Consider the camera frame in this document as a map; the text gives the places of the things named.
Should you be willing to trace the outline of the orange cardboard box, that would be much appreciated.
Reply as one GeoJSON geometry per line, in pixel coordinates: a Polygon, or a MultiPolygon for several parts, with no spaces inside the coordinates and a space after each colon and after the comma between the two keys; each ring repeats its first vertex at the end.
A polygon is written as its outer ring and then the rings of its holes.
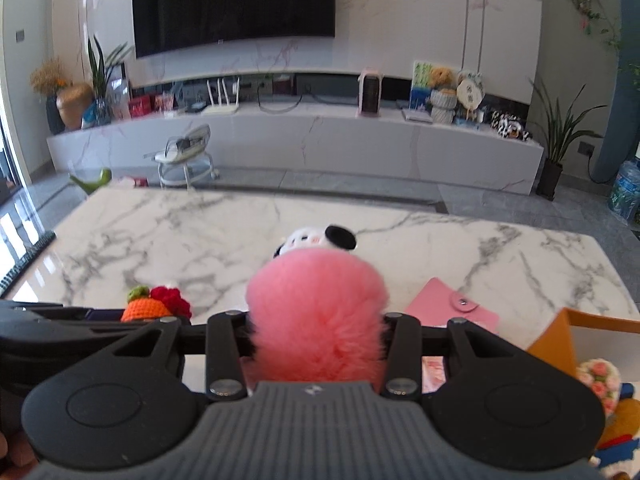
{"type": "Polygon", "coordinates": [[[604,359],[617,367],[624,382],[638,382],[639,333],[638,320],[608,318],[565,308],[527,351],[569,375],[573,375],[582,362],[604,359]]]}

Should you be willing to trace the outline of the red patterned small box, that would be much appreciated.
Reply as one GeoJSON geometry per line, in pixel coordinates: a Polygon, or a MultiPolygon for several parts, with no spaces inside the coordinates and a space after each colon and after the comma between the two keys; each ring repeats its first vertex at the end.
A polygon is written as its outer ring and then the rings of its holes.
{"type": "Polygon", "coordinates": [[[444,359],[441,356],[422,358],[422,392],[433,393],[446,382],[444,359]]]}

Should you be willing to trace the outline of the brown round vase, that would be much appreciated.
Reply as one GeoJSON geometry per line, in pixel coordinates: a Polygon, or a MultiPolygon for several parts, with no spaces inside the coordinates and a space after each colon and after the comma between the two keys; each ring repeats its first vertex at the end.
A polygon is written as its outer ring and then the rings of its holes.
{"type": "Polygon", "coordinates": [[[56,107],[66,130],[74,131],[81,128],[82,115],[93,100],[93,90],[85,81],[71,84],[58,92],[56,107]]]}

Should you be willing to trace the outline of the pink fluffy plush toy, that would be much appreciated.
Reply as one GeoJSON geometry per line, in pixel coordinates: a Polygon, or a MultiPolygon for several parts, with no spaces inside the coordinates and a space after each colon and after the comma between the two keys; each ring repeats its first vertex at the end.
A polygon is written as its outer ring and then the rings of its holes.
{"type": "Polygon", "coordinates": [[[385,282],[370,263],[338,249],[296,249],[248,282],[254,354],[248,383],[368,382],[384,373],[385,282]]]}

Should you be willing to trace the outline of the plant in glass vase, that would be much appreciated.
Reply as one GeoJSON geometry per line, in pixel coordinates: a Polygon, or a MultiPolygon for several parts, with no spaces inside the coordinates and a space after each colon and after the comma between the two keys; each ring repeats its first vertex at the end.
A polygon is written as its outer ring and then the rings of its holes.
{"type": "Polygon", "coordinates": [[[106,92],[114,69],[122,65],[126,57],[134,50],[126,42],[119,44],[110,53],[105,53],[99,39],[92,36],[87,40],[87,53],[91,72],[91,87],[94,95],[91,109],[94,124],[105,126],[112,120],[111,107],[107,104],[106,92]]]}

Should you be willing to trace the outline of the hanging ivy plant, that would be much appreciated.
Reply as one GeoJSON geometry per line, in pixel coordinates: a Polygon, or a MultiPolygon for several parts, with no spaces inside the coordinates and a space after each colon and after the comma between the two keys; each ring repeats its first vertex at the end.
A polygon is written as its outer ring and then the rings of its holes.
{"type": "Polygon", "coordinates": [[[599,37],[602,44],[620,61],[623,42],[622,18],[612,18],[602,0],[567,0],[580,16],[580,28],[586,36],[599,37]]]}

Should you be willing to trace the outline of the red gift box on shelf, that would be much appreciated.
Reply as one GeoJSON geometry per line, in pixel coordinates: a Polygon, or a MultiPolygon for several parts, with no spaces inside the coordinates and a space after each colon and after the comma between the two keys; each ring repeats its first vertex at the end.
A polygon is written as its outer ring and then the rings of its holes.
{"type": "Polygon", "coordinates": [[[152,96],[137,96],[128,101],[129,116],[139,118],[154,112],[154,98],[152,96]]]}

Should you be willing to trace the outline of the white panda plush toy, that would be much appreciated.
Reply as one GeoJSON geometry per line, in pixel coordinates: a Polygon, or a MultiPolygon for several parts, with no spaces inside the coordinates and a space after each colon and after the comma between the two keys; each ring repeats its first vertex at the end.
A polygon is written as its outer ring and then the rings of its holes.
{"type": "Polygon", "coordinates": [[[357,247],[355,234],[336,224],[329,224],[325,228],[314,228],[306,226],[294,231],[273,254],[274,258],[282,256],[287,252],[303,248],[334,248],[345,252],[352,252],[357,247]]]}

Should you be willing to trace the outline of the blue landscape picture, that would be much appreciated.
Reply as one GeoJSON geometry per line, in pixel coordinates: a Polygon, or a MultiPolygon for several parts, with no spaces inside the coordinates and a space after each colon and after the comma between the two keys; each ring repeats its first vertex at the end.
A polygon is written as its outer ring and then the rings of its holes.
{"type": "Polygon", "coordinates": [[[410,110],[425,110],[433,90],[449,87],[452,71],[449,67],[425,61],[414,61],[410,89],[410,110]]]}

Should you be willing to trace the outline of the brown bear plush blue outfit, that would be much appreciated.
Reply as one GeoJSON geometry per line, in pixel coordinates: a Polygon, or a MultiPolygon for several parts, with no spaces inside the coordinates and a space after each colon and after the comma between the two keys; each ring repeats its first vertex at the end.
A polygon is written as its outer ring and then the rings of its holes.
{"type": "Polygon", "coordinates": [[[620,400],[598,443],[594,457],[605,479],[639,478],[639,393],[637,385],[624,382],[620,400]]]}

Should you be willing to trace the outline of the pink snap wallet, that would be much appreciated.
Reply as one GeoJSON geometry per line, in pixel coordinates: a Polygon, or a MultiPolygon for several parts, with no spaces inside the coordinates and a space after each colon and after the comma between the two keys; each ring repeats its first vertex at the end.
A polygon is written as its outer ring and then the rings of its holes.
{"type": "Polygon", "coordinates": [[[495,333],[499,315],[450,288],[439,278],[431,278],[405,310],[422,326],[445,327],[453,318],[466,320],[495,333]]]}

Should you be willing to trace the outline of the teddy bear in knitted basket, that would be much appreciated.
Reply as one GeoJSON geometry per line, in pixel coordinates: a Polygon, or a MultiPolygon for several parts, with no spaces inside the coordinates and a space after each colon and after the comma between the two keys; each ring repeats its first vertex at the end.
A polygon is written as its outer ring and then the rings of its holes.
{"type": "Polygon", "coordinates": [[[428,75],[428,86],[431,88],[431,116],[434,122],[451,125],[458,102],[454,73],[447,67],[433,67],[428,75]]]}

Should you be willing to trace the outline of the crochet flower bouquet doll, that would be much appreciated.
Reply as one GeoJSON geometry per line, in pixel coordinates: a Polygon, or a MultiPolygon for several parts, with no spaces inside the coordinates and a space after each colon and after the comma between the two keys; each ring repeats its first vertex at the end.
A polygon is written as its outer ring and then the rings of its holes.
{"type": "Polygon", "coordinates": [[[576,377],[596,395],[605,416],[610,417],[617,408],[622,388],[617,367],[604,359],[591,359],[578,365],[576,377]]]}

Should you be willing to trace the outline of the baby bouncer seat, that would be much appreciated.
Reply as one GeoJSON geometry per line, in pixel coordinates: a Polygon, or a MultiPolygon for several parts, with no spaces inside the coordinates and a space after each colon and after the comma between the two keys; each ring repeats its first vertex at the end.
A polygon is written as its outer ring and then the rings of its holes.
{"type": "Polygon", "coordinates": [[[156,163],[161,188],[192,188],[204,179],[220,177],[207,151],[211,135],[209,125],[198,126],[183,136],[173,136],[162,150],[144,155],[156,163]]]}

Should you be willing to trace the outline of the blue water bottle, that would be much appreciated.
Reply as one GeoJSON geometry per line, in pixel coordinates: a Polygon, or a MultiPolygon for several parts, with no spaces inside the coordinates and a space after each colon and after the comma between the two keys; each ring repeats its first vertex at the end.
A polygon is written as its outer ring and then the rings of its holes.
{"type": "Polygon", "coordinates": [[[625,160],[614,180],[611,194],[608,196],[608,210],[614,216],[632,226],[639,209],[639,159],[625,160]]]}

